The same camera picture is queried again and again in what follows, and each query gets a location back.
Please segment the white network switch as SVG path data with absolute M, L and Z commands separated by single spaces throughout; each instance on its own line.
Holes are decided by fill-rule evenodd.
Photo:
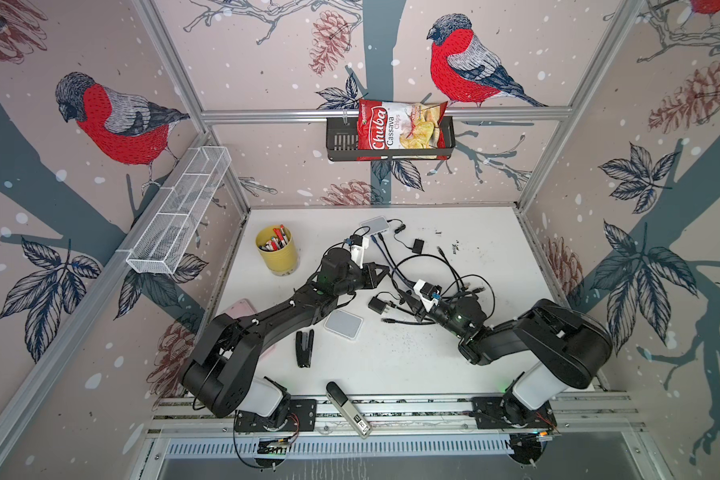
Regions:
M 363 221 L 360 224 L 360 232 L 365 235 L 375 235 L 389 230 L 390 223 L 384 216 L 377 216 Z
M 363 318 L 344 310 L 333 311 L 324 321 L 324 328 L 341 338 L 355 341 L 361 331 Z

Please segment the red cassava chips bag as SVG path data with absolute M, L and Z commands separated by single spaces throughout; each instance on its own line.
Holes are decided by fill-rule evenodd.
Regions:
M 434 135 L 439 135 L 445 118 L 447 103 L 422 104 L 360 100 L 358 102 L 358 131 L 367 132 L 371 124 L 382 129 L 386 125 L 402 132 L 401 142 L 406 148 L 434 148 Z

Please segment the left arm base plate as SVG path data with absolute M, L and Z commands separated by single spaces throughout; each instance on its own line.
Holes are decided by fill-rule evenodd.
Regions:
M 241 411 L 237 414 L 236 433 L 296 433 L 315 430 L 317 401 L 314 399 L 290 399 L 282 402 L 268 417 Z

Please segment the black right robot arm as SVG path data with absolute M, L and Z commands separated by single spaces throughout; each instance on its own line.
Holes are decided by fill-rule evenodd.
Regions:
M 536 363 L 513 380 L 499 403 L 502 420 L 514 427 L 528 425 L 557 394 L 590 386 L 613 351 L 601 325 L 548 299 L 490 326 L 473 293 L 447 299 L 439 287 L 424 282 L 401 297 L 417 321 L 433 322 L 456 336 L 459 353 L 473 365 L 524 351 L 535 356 Z

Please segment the black power adapter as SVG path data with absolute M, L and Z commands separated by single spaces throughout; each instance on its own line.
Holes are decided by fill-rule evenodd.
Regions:
M 393 238 L 395 241 L 397 241 L 400 245 L 405 247 L 408 251 L 412 252 L 413 254 L 421 254 L 423 252 L 423 246 L 424 246 L 424 240 L 416 238 L 413 240 L 411 244 L 403 242 L 399 238 L 399 234 L 402 233 L 406 228 L 406 224 L 401 219 L 390 219 L 390 223 L 395 223 L 396 226 L 392 229 L 393 231 Z
M 393 309 L 398 303 L 398 298 L 391 292 L 381 291 L 376 293 L 369 301 L 368 308 L 376 314 L 383 315 L 386 311 Z

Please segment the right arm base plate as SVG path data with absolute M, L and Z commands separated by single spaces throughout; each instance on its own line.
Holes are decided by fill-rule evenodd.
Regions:
M 530 409 L 510 395 L 478 396 L 470 399 L 470 416 L 479 430 L 503 428 L 530 428 L 553 430 L 557 428 L 551 403 L 546 401 L 537 409 Z

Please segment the black stapler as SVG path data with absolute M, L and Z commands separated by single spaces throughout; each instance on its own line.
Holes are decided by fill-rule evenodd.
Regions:
M 299 368 L 310 368 L 314 349 L 315 332 L 312 329 L 296 333 L 295 354 Z

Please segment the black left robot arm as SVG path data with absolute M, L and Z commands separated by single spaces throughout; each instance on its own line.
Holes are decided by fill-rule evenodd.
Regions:
M 180 368 L 179 383 L 217 418 L 247 412 L 265 419 L 270 429 L 284 426 L 290 394 L 271 379 L 254 377 L 261 354 L 341 308 L 341 296 L 373 290 L 389 275 L 388 266 L 360 264 L 351 251 L 329 248 L 289 299 L 240 318 L 214 317 Z

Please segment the black wall basket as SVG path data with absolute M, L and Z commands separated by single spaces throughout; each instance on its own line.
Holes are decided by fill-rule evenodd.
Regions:
M 406 148 L 405 135 L 386 125 L 382 129 L 371 124 L 368 131 L 358 131 L 358 118 L 329 118 L 326 130 L 328 158 L 334 162 L 372 160 L 448 160 L 456 146 L 453 119 L 446 116 L 434 135 L 434 148 Z

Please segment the black grey remote device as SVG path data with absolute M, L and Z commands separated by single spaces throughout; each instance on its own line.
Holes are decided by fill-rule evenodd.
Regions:
M 336 382 L 330 381 L 326 384 L 326 395 L 355 432 L 361 438 L 367 439 L 371 434 L 372 426 Z

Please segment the yellow cup with pens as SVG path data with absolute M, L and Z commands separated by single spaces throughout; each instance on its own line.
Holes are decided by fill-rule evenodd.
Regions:
M 266 267 L 277 276 L 293 273 L 299 265 L 298 249 L 290 230 L 280 224 L 259 231 L 255 245 Z

